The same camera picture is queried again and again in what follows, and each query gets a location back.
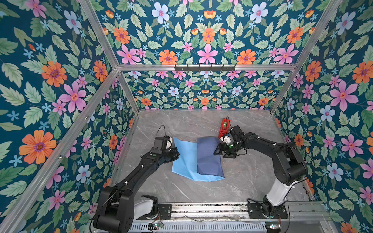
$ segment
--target small blue flower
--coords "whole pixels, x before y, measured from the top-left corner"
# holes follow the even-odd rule
[[[115,18],[117,18],[117,20],[120,20],[121,19],[121,15],[119,15],[118,13],[115,13]]]
[[[48,111],[50,111],[50,105],[48,105],[48,103],[46,103],[44,106],[41,106],[42,109],[45,109],[45,112],[47,113]]]
[[[60,225],[60,227],[65,228],[67,224],[68,224],[68,220],[64,219],[62,220],[62,224]]]
[[[219,23],[221,19],[222,19],[222,15],[217,15],[215,21]]]
[[[12,114],[8,113],[7,116],[11,117],[11,121],[14,121],[14,119],[18,120],[19,113],[16,113],[14,110],[12,111]]]
[[[43,129],[43,131],[46,130],[46,128],[49,128],[48,122],[40,122],[41,126],[39,126],[39,129]]]
[[[203,19],[203,15],[198,15],[198,19],[197,20],[199,20],[199,22],[202,22],[204,19]]]
[[[66,172],[66,174],[62,176],[62,178],[63,178],[62,182],[67,181],[69,176],[70,175],[68,175],[68,173]]]
[[[107,22],[109,19],[107,18],[107,15],[101,15],[102,16],[102,20],[105,20],[105,22]]]
[[[17,155],[14,155],[13,160],[10,160],[9,163],[14,163],[13,166],[17,167],[17,164],[22,163],[22,156],[17,157]]]
[[[24,55],[27,56],[27,57],[30,59],[30,58],[32,58],[32,57],[35,57],[35,56],[33,55],[33,53],[34,53],[33,51],[30,51],[30,52],[29,52],[27,49],[25,49],[25,53],[24,53]]]

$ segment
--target light blue flower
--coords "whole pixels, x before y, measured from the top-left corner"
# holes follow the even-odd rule
[[[14,121],[14,119],[18,120],[19,113],[16,113],[14,110],[12,111],[12,114],[8,113],[7,116],[11,117],[11,121]]]
[[[120,20],[121,19],[121,15],[119,15],[118,13],[115,13],[115,18],[117,18],[117,20]]]
[[[49,128],[49,125],[48,125],[48,122],[40,122],[41,126],[39,126],[39,129],[43,129],[43,131],[46,130],[46,128],[48,129]]]
[[[41,106],[42,109],[45,109],[45,112],[47,113],[48,111],[50,111],[50,105],[48,105],[48,103],[46,103],[44,106]]]
[[[24,49],[24,50],[25,50],[24,55],[27,56],[29,59],[32,58],[32,57],[35,57],[33,55],[33,53],[34,53],[33,51],[30,50],[30,52],[29,52],[27,49]]]
[[[219,23],[221,19],[222,19],[222,15],[217,15],[215,21]]]
[[[198,19],[197,20],[199,20],[199,22],[202,22],[204,19],[203,19],[203,15],[198,15]]]
[[[22,163],[22,156],[17,157],[17,155],[14,155],[13,160],[10,160],[9,163],[14,163],[13,166],[17,167],[17,164]]]

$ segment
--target marble surface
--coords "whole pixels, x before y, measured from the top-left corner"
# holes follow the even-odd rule
[[[142,111],[119,180],[124,179],[138,165],[140,156],[154,145],[159,126],[165,125],[166,134],[170,137],[196,142],[200,137],[217,136],[226,116],[233,126],[239,125],[244,132],[254,132],[266,139],[283,142],[269,111]],[[233,202],[246,201],[247,198],[261,201],[275,179],[272,160],[252,149],[236,159],[222,158],[222,167],[224,180],[195,182],[171,172],[172,163],[163,164],[145,181],[138,195],[156,196],[160,202]],[[301,183],[292,189],[288,199],[308,200]]]

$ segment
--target white flower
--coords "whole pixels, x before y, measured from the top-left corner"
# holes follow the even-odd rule
[[[166,5],[163,4],[163,6],[161,7],[161,4],[159,4],[159,2],[156,2],[154,3],[154,7],[156,9],[152,10],[151,14],[154,17],[158,17],[158,23],[163,24],[163,20],[167,21],[170,19],[170,15],[167,14],[168,7]]]
[[[330,179],[335,178],[337,181],[342,180],[341,175],[343,175],[343,170],[341,168],[338,168],[338,165],[336,163],[332,163],[331,166],[328,165],[326,169],[330,171],[328,173],[328,176],[330,177]]]
[[[204,78],[208,78],[209,75],[212,75],[212,71],[201,71],[200,75],[203,75]]]
[[[171,93],[172,96],[175,96],[175,95],[178,95],[179,92],[178,92],[178,88],[177,87],[170,87],[170,89],[168,90],[168,93]]]
[[[78,170],[79,174],[76,176],[76,180],[84,184],[87,177],[91,176],[91,172],[88,171],[90,166],[87,164],[85,167],[81,166]]]
[[[123,109],[123,101],[122,101],[122,99],[119,98],[119,99],[116,101],[116,103],[117,103],[117,109],[122,110],[122,109]]]
[[[290,98],[289,101],[286,103],[286,105],[288,106],[288,110],[294,109],[294,104],[295,101],[292,98]]]
[[[335,26],[335,29],[339,29],[338,35],[342,35],[342,33],[345,31],[345,29],[350,29],[352,25],[354,24],[353,21],[351,21],[355,17],[356,13],[352,12],[350,15],[348,15],[348,12],[344,13],[342,15],[342,21],[338,22]]]
[[[130,71],[128,72],[129,75],[133,76],[135,79],[138,79],[141,76],[141,73],[138,71]]]
[[[282,71],[282,70],[276,70],[271,73],[271,75],[274,75],[275,78],[278,78],[280,75],[283,75],[283,74],[285,74],[285,71]]]
[[[238,86],[238,87],[233,87],[231,93],[232,93],[232,95],[239,95],[241,92],[243,92],[243,90],[241,89],[240,86]]]
[[[79,21],[76,20],[76,14],[72,11],[69,12],[66,10],[63,13],[65,17],[67,18],[66,20],[66,25],[68,28],[72,29],[74,28],[75,33],[78,35],[80,34],[79,29],[82,28],[82,25]]]
[[[260,23],[261,18],[267,16],[268,10],[265,9],[267,4],[265,2],[262,2],[260,6],[258,4],[255,4],[253,6],[253,13],[250,15],[250,20],[255,20],[255,23]]]
[[[325,119],[329,122],[333,120],[332,116],[334,116],[335,111],[334,109],[330,109],[330,105],[325,106],[325,108],[320,109],[321,120],[324,121]]]

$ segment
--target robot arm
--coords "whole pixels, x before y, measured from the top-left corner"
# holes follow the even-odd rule
[[[135,220],[134,196],[139,188],[159,166],[178,158],[178,149],[171,148],[170,137],[157,137],[154,147],[141,157],[140,163],[124,180],[101,191],[93,226],[114,233],[128,232]]]

